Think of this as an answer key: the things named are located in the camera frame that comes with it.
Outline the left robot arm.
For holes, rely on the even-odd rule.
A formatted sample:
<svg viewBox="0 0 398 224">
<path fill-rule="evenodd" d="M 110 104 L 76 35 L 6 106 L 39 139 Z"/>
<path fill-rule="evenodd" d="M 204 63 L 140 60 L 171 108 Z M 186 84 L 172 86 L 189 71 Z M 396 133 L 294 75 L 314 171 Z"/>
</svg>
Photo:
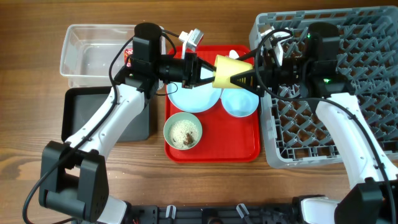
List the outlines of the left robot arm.
<svg viewBox="0 0 398 224">
<path fill-rule="evenodd" d="M 40 179 L 31 190 L 42 207 L 67 215 L 69 221 L 129 223 L 129 203 L 109 195 L 106 159 L 127 125 L 156 95 L 159 83 L 181 83 L 192 88 L 210 82 L 202 69 L 215 67 L 195 53 L 181 58 L 164 55 L 161 40 L 169 32 L 144 22 L 128 40 L 132 54 L 117 74 L 96 113 L 65 142 L 49 142 L 42 153 Z"/>
</svg>

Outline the light blue plate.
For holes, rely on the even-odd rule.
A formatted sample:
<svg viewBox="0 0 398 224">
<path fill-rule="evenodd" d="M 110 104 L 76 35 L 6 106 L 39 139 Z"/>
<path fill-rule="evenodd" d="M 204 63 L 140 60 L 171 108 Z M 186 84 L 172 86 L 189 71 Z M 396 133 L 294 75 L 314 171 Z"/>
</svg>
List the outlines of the light blue plate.
<svg viewBox="0 0 398 224">
<path fill-rule="evenodd" d="M 201 113 L 213 107 L 221 96 L 221 88 L 213 88 L 211 83 L 183 88 L 181 83 L 167 85 L 169 100 L 178 109 L 189 113 Z"/>
</svg>

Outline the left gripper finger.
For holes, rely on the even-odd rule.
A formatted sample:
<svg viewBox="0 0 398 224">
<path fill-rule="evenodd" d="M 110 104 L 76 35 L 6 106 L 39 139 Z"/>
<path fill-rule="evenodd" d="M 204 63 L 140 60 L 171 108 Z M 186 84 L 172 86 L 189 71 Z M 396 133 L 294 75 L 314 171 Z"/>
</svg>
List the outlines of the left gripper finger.
<svg viewBox="0 0 398 224">
<path fill-rule="evenodd" d="M 200 64 L 201 67 L 204 67 L 205 69 L 207 69 L 209 71 L 216 71 L 216 67 L 214 65 L 207 62 L 206 60 L 203 60 L 202 58 L 198 59 L 198 63 Z"/>
<path fill-rule="evenodd" d="M 194 84 L 194 87 L 198 87 L 198 86 L 202 86 L 202 85 L 206 85 L 208 83 L 212 83 L 215 80 L 214 77 L 209 77 L 209 78 L 199 78 L 196 83 Z"/>
</svg>

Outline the clear plastic bin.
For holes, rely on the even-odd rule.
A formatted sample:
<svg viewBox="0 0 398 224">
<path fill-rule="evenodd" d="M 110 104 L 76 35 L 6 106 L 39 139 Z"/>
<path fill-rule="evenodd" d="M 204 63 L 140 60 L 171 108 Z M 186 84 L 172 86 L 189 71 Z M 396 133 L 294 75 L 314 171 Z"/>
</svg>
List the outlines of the clear plastic bin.
<svg viewBox="0 0 398 224">
<path fill-rule="evenodd" d="M 72 24 L 60 58 L 60 74 L 70 88 L 110 86 L 109 66 L 134 35 L 134 25 Z"/>
</svg>

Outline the green bowl with rice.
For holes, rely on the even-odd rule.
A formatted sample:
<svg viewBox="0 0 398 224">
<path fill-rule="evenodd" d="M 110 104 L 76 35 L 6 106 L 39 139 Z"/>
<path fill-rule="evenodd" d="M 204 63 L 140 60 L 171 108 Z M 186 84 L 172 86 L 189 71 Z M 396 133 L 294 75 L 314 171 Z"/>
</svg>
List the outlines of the green bowl with rice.
<svg viewBox="0 0 398 224">
<path fill-rule="evenodd" d="M 179 151 L 195 147 L 201 140 L 203 128 L 200 120 L 193 114 L 179 112 L 166 119 L 164 139 L 168 146 Z"/>
</svg>

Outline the red snack wrapper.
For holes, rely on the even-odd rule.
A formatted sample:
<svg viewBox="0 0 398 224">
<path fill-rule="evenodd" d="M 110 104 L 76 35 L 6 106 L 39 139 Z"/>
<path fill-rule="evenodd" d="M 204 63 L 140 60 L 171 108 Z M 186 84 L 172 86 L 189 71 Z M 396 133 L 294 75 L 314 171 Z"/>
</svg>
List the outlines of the red snack wrapper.
<svg viewBox="0 0 398 224">
<path fill-rule="evenodd" d="M 133 49 L 132 48 L 127 48 L 124 50 L 124 63 L 125 66 L 130 67 L 131 66 L 131 56 L 133 53 Z"/>
</svg>

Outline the red serving tray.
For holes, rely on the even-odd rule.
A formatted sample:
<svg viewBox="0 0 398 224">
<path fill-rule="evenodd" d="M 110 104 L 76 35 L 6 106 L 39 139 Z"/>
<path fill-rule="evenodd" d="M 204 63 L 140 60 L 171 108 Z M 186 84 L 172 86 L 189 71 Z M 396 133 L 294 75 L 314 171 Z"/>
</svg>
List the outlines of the red serving tray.
<svg viewBox="0 0 398 224">
<path fill-rule="evenodd" d="M 228 55 L 230 50 L 239 56 L 250 50 L 244 45 L 202 45 L 196 53 L 207 62 L 214 63 L 217 55 Z M 165 99 L 165 121 L 182 112 L 169 97 Z M 199 143 L 192 149 L 181 151 L 165 142 L 165 154 L 178 163 L 251 162 L 261 151 L 259 115 L 257 110 L 245 118 L 234 118 L 221 105 L 219 99 L 210 109 L 194 113 L 203 128 Z"/>
</svg>

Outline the yellow plastic cup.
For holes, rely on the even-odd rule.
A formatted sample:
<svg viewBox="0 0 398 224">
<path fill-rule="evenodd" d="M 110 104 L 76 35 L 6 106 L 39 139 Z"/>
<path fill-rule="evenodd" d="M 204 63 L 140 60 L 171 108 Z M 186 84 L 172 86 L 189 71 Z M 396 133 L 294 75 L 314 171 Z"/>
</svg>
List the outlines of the yellow plastic cup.
<svg viewBox="0 0 398 224">
<path fill-rule="evenodd" d="M 213 77 L 215 79 L 212 82 L 212 87 L 231 89 L 240 88 L 240 86 L 231 83 L 230 78 L 233 75 L 237 75 L 239 73 L 243 73 L 253 69 L 253 65 L 251 63 L 225 57 L 222 55 L 216 56 L 215 67 L 216 71 L 213 72 Z"/>
</svg>

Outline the white plastic spoon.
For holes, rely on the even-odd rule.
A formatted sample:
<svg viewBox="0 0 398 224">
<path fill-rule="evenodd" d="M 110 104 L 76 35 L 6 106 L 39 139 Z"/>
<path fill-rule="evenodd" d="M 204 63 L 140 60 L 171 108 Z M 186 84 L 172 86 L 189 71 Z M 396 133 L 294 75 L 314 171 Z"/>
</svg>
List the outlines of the white plastic spoon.
<svg viewBox="0 0 398 224">
<path fill-rule="evenodd" d="M 239 58 L 239 54 L 235 50 L 230 50 L 228 57 L 231 59 L 237 59 Z"/>
</svg>

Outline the light blue bowl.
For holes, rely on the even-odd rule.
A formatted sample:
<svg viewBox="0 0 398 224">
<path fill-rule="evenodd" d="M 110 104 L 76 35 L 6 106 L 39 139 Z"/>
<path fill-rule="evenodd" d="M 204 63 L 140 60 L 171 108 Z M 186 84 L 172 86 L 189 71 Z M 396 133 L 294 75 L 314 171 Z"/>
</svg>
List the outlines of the light blue bowl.
<svg viewBox="0 0 398 224">
<path fill-rule="evenodd" d="M 259 105 L 259 97 L 245 89 L 224 89 L 221 104 L 231 116 L 243 118 L 253 114 Z"/>
</svg>

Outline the black plastic tray bin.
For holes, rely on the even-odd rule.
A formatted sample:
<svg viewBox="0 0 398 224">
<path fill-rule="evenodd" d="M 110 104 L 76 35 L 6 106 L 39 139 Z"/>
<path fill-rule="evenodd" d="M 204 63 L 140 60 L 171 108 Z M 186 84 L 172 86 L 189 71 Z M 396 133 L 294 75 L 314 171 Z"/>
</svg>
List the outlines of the black plastic tray bin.
<svg viewBox="0 0 398 224">
<path fill-rule="evenodd" d="M 109 86 L 71 88 L 65 94 L 61 140 L 65 142 L 95 114 L 107 99 Z M 150 107 L 126 127 L 118 142 L 143 141 L 150 136 Z"/>
</svg>

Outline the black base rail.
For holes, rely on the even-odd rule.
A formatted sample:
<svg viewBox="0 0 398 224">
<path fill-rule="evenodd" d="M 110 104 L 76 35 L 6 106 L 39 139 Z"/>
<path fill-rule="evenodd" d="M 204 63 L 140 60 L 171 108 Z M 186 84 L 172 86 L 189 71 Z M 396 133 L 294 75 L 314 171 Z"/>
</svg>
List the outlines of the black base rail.
<svg viewBox="0 0 398 224">
<path fill-rule="evenodd" d="M 128 205 L 122 222 L 130 224 L 303 223 L 298 209 L 289 203 L 272 203 L 262 206 L 240 203 L 222 207 Z"/>
</svg>

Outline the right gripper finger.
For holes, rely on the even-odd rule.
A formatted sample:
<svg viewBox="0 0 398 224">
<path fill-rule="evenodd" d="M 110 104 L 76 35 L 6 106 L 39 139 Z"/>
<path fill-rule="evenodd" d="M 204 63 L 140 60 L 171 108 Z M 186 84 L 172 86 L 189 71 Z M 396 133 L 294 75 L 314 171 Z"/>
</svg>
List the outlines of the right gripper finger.
<svg viewBox="0 0 398 224">
<path fill-rule="evenodd" d="M 246 53 L 246 54 L 244 54 L 244 55 L 238 57 L 238 60 L 244 61 L 244 60 L 247 60 L 247 59 L 249 59 L 249 58 L 255 57 L 255 55 L 256 55 L 256 52 L 255 52 L 255 51 L 250 51 L 250 52 L 248 52 L 248 53 Z"/>
<path fill-rule="evenodd" d="M 230 76 L 230 83 L 250 92 L 257 92 L 257 79 L 254 69 Z"/>
</svg>

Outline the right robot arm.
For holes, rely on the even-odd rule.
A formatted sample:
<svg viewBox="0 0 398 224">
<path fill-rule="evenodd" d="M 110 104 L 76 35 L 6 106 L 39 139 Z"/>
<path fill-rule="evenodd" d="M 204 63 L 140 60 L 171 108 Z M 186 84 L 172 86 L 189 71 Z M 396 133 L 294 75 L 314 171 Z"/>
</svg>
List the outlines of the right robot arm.
<svg viewBox="0 0 398 224">
<path fill-rule="evenodd" d="M 281 85 L 299 86 L 299 98 L 327 128 L 348 175 L 350 190 L 341 201 L 323 195 L 295 197 L 302 223 L 396 223 L 397 167 L 381 149 L 359 108 L 349 80 L 338 70 L 337 26 L 310 24 L 300 58 L 284 58 L 282 42 L 290 29 L 268 28 L 251 51 L 251 70 L 233 75 L 231 83 L 258 96 L 277 96 Z"/>
</svg>

